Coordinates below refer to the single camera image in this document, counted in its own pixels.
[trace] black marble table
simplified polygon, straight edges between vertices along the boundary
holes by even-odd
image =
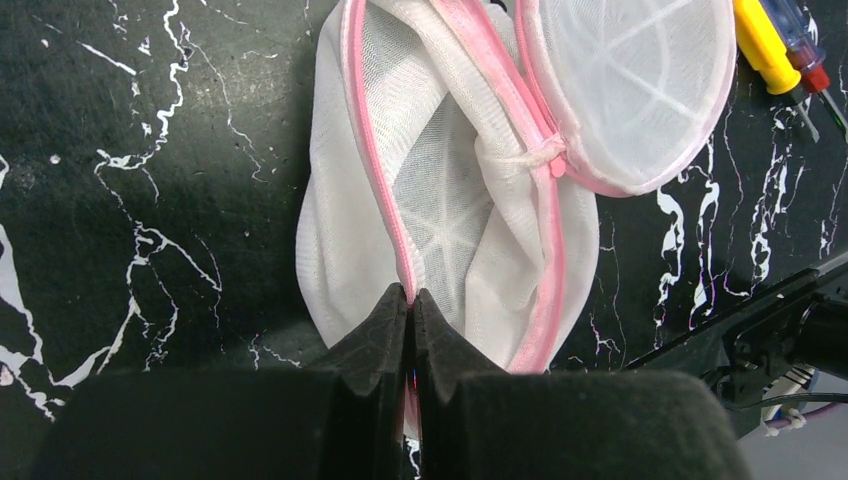
[[[294,237],[334,4],[3,2],[0,476],[26,471],[90,374],[326,350]],[[848,107],[848,5],[808,7]],[[594,290],[552,368],[624,367],[848,248],[848,147],[817,101],[810,115],[818,144],[741,65],[690,168],[599,199]]]

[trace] mesh laundry bag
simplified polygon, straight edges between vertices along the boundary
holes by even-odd
[[[297,273],[328,345],[401,281],[498,365],[539,372],[595,272],[594,193],[700,150],[730,0],[343,0],[318,42]]]

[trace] screwdriver shaft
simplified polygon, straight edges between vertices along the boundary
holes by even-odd
[[[842,114],[842,109],[839,108],[839,105],[836,104],[827,89],[819,92],[819,98],[822,103],[824,103],[824,106],[827,108],[830,116],[833,117],[833,120],[839,126],[839,129],[842,131],[845,143],[848,143],[848,124],[845,122],[845,115]]]
[[[795,112],[801,116],[801,120],[804,121],[804,125],[807,126],[807,130],[810,131],[810,136],[813,137],[813,142],[819,143],[819,130],[813,125],[813,121],[810,120],[810,116],[807,115],[807,111],[804,110],[804,106],[800,103],[792,107],[795,109]]]

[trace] screwdriver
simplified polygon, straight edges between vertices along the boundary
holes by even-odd
[[[824,70],[825,51],[816,45],[801,8],[794,0],[761,0],[772,24],[786,46],[789,63],[801,72],[801,84],[818,95],[848,143],[848,126],[842,110],[833,100],[827,87],[830,77]]]
[[[766,90],[791,106],[804,120],[813,141],[818,142],[819,131],[803,106],[809,94],[801,85],[801,73],[789,62],[786,46],[760,0],[733,0],[733,14],[742,54],[763,77]]]

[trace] yellow screwdriver handle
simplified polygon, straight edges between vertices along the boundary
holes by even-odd
[[[786,46],[759,0],[733,0],[736,41],[768,92],[782,95],[801,82],[801,74],[786,58]]]

